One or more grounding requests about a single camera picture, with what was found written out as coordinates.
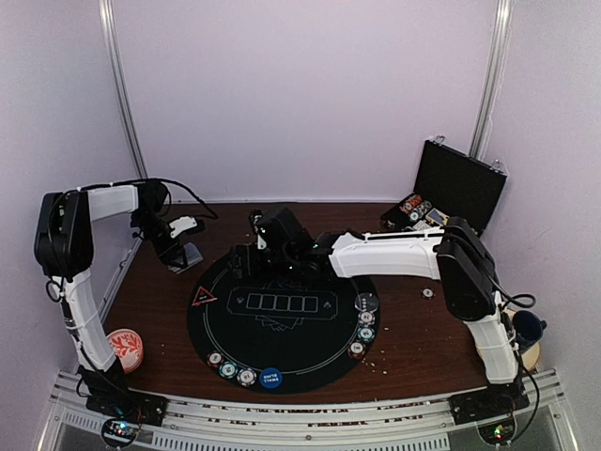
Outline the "aluminium frame post left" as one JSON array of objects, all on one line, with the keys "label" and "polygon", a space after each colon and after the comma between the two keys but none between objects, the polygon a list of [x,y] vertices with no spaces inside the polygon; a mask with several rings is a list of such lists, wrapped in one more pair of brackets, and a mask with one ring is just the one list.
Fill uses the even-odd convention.
[{"label": "aluminium frame post left", "polygon": [[127,89],[116,30],[114,2],[111,0],[100,0],[98,6],[100,26],[112,71],[117,107],[125,133],[126,143],[131,155],[135,174],[140,179],[146,179],[148,177],[148,170],[135,127],[130,96]]}]

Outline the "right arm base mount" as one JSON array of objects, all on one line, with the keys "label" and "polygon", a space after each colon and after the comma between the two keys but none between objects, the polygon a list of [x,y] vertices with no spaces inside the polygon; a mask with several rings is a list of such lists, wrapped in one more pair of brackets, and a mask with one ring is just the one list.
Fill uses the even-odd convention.
[{"label": "right arm base mount", "polygon": [[489,384],[486,388],[452,395],[449,400],[456,426],[475,424],[480,439],[500,448],[509,445],[517,435],[517,410],[530,406],[520,377],[505,384]]}]

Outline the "red chip row in case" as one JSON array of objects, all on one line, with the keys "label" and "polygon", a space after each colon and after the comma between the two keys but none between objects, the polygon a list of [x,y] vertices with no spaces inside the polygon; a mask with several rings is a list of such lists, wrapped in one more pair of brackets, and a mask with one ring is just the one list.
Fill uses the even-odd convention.
[{"label": "red chip row in case", "polygon": [[403,199],[399,204],[399,209],[405,214],[409,214],[413,209],[419,206],[423,199],[418,194],[412,194]]}]

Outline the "red triangular all-in marker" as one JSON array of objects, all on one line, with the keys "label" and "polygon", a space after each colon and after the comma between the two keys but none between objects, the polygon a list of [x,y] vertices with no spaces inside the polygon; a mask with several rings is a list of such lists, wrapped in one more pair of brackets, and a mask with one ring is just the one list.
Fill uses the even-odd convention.
[{"label": "red triangular all-in marker", "polygon": [[206,288],[199,287],[193,294],[191,307],[198,307],[206,303],[212,303],[216,300],[217,298],[213,294],[211,294]]}]

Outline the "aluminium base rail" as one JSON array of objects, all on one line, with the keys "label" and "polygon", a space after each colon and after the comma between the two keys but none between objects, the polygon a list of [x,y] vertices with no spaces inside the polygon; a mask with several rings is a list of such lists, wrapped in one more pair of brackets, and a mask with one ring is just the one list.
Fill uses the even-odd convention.
[{"label": "aluminium base rail", "polygon": [[[143,425],[124,450],[585,450],[555,370],[535,374],[539,407],[514,413],[517,434],[510,446],[485,441],[497,416],[459,424],[451,394],[346,404],[259,404],[163,395],[160,426]],[[34,450],[114,450],[100,437],[106,416],[85,408],[76,394],[80,377],[59,372]]]}]

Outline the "round wooden coaster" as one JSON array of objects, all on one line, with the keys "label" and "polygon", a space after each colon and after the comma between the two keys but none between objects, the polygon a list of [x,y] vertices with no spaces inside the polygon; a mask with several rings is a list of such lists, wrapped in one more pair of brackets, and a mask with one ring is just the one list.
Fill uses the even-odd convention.
[{"label": "round wooden coaster", "polygon": [[[476,343],[478,355],[485,365],[486,376],[493,380],[510,379],[519,370],[519,361],[512,345],[506,340],[492,343]],[[541,349],[538,343],[525,352],[518,352],[521,362],[528,370],[536,368]]]}]

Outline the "round black poker mat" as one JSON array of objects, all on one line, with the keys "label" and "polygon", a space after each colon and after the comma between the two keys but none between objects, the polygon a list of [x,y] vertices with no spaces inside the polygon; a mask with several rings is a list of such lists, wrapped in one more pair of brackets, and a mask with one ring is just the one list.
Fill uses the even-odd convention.
[{"label": "round black poker mat", "polygon": [[[357,337],[361,312],[354,306],[356,297],[364,292],[378,296],[370,277],[333,277],[325,282],[237,280],[229,269],[229,252],[196,282],[187,307],[187,330],[206,365],[207,356],[218,351],[224,361],[237,364],[239,371],[252,368],[257,381],[242,387],[237,377],[226,380],[218,368],[212,368],[218,377],[257,393],[298,394],[340,380],[364,360],[378,334],[378,311],[371,326],[376,337],[372,343],[364,343],[365,355],[353,359],[347,349],[352,342],[362,342]],[[191,307],[199,287],[217,300]],[[282,384],[274,390],[263,388],[258,381],[260,372],[268,367],[283,374]]]}]

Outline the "blue patterned card deck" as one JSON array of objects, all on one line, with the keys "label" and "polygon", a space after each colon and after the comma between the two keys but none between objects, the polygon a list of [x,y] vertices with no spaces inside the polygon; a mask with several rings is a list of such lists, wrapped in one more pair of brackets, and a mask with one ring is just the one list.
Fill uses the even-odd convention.
[{"label": "blue patterned card deck", "polygon": [[187,242],[175,251],[167,265],[167,268],[171,272],[180,274],[202,262],[203,259],[204,258],[197,246],[192,242]]}]

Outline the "aluminium frame post right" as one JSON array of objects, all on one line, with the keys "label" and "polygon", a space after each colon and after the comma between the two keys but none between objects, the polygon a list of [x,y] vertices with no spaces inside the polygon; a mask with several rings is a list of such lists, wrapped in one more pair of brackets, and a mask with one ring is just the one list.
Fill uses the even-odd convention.
[{"label": "aluminium frame post right", "polygon": [[485,156],[492,110],[501,89],[513,6],[511,0],[499,0],[496,5],[483,92],[470,141],[469,155],[476,160],[482,160]]}]

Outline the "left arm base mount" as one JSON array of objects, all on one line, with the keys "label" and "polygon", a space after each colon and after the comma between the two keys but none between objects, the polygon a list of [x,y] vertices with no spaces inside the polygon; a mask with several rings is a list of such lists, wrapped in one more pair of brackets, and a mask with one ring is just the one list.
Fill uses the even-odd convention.
[{"label": "left arm base mount", "polygon": [[132,445],[143,425],[162,425],[167,398],[132,391],[119,362],[107,371],[80,365],[78,373],[89,392],[85,407],[107,416],[100,427],[100,437],[110,448],[121,450]]}]

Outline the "aluminium frame post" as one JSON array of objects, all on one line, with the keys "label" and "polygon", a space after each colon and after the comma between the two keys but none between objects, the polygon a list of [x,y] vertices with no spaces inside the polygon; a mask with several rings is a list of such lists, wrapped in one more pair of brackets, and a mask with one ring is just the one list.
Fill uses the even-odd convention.
[{"label": "aluminium frame post", "polygon": [[499,0],[496,5],[483,92],[470,141],[469,155],[476,160],[482,160],[485,156],[492,110],[501,89],[513,6],[511,0]]},{"label": "aluminium frame post", "polygon": [[117,107],[125,133],[126,143],[131,155],[135,174],[140,179],[146,179],[148,177],[148,170],[135,127],[130,96],[127,89],[116,30],[114,2],[111,0],[100,0],[98,6],[100,26],[112,71]]}]

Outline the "blue small blind button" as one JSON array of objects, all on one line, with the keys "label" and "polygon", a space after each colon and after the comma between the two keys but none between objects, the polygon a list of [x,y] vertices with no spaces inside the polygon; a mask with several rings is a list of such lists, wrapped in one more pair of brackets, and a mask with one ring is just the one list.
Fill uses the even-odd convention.
[{"label": "blue small blind button", "polygon": [[282,384],[283,374],[277,368],[268,367],[260,372],[258,381],[263,388],[274,390]]}]

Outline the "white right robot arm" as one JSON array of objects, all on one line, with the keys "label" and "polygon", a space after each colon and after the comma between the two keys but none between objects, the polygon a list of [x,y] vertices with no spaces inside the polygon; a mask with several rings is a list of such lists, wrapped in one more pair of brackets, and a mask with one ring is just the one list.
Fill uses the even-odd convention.
[{"label": "white right robot arm", "polygon": [[256,215],[255,244],[234,246],[228,265],[238,280],[278,274],[303,282],[333,277],[412,276],[441,283],[449,313],[469,329],[491,387],[481,397],[487,413],[503,413],[517,399],[516,334],[503,317],[510,302],[492,256],[468,223],[392,233],[324,232],[316,238],[296,219]]}]

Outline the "card deck in case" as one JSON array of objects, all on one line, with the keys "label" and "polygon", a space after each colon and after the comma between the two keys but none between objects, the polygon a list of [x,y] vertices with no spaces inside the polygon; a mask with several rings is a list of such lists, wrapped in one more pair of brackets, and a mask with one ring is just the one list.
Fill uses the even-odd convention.
[{"label": "card deck in case", "polygon": [[425,219],[429,224],[437,226],[446,226],[449,220],[449,216],[441,212],[440,210],[433,208],[425,215]]}]

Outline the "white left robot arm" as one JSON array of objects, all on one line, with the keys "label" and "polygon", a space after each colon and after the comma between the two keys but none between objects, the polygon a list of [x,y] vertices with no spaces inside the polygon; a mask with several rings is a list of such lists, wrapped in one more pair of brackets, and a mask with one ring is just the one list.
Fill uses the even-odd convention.
[{"label": "white left robot arm", "polygon": [[160,216],[168,189],[161,181],[121,183],[43,196],[34,240],[34,256],[49,278],[48,289],[61,304],[65,326],[81,366],[108,372],[118,359],[99,317],[91,287],[94,259],[92,224],[129,214],[131,227],[150,241],[165,266],[184,268],[188,259],[180,232]]}]

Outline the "clear round dealer button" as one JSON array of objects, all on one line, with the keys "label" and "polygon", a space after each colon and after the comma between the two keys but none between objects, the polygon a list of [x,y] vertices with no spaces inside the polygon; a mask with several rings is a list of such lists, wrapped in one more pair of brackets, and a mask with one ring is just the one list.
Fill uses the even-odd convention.
[{"label": "clear round dealer button", "polygon": [[379,309],[379,299],[372,292],[364,292],[356,297],[354,306],[360,312],[374,313]]}]

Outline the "green chip row in case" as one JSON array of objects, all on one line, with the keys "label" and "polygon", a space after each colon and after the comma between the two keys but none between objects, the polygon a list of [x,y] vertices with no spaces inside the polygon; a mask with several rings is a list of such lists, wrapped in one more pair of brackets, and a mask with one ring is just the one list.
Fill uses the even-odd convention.
[{"label": "green chip row in case", "polygon": [[429,201],[423,201],[409,212],[409,220],[413,223],[422,220],[432,208],[433,206]]}]

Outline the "blue white chip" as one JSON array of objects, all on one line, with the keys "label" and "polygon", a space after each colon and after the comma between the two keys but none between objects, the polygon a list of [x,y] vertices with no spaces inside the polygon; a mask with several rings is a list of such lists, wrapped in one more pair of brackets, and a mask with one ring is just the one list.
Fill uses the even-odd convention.
[{"label": "blue white chip", "polygon": [[251,387],[257,381],[257,374],[252,368],[242,368],[237,374],[237,381],[242,387]]},{"label": "blue white chip", "polygon": [[376,322],[376,315],[373,312],[362,311],[358,316],[358,322],[361,327],[371,327]]}]

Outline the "black poker chip case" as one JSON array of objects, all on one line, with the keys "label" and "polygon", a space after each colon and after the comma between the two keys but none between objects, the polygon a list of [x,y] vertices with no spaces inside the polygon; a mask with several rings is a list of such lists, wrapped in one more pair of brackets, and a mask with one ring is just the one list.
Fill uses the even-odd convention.
[{"label": "black poker chip case", "polygon": [[[506,180],[506,174],[500,169],[427,140],[412,192],[405,198],[418,194],[449,219],[460,217],[466,220],[474,233],[480,236],[497,207]],[[425,217],[416,223],[411,222],[408,214],[399,209],[401,201],[380,216],[385,229],[397,232],[437,227],[429,224]]]}]

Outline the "red white patterned cup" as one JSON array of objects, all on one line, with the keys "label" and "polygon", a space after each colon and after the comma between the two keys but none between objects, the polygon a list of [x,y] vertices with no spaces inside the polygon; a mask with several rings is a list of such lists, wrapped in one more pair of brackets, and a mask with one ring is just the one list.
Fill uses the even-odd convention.
[{"label": "red white patterned cup", "polygon": [[126,374],[131,374],[143,362],[144,345],[141,336],[131,329],[114,330],[107,339]]}]

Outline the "dark blue mug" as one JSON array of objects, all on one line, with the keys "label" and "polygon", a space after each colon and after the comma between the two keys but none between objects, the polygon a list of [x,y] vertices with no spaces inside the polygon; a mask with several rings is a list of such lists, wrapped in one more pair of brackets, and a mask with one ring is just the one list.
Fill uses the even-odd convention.
[{"label": "dark blue mug", "polygon": [[516,342],[520,353],[537,344],[543,337],[547,322],[540,319],[530,311],[520,310],[512,317],[513,328],[516,333]]}]

